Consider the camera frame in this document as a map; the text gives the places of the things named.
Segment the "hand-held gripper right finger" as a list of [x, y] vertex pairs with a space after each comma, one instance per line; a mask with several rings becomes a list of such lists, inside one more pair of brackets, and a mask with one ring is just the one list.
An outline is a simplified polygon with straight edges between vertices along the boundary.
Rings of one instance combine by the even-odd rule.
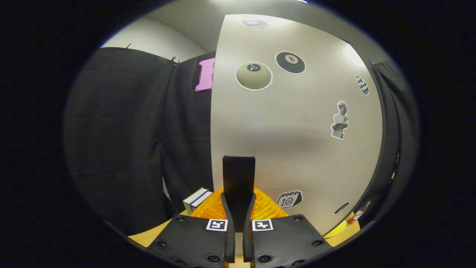
[[332, 250], [304, 215], [288, 215], [258, 188], [245, 214], [242, 244], [243, 261], [252, 268], [293, 268]]

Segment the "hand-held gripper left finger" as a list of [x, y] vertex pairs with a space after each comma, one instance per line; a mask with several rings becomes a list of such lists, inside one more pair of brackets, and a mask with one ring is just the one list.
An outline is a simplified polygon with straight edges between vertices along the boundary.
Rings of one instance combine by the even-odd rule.
[[235, 258], [236, 228], [221, 188], [190, 216], [174, 215], [148, 249], [184, 268], [228, 268]]

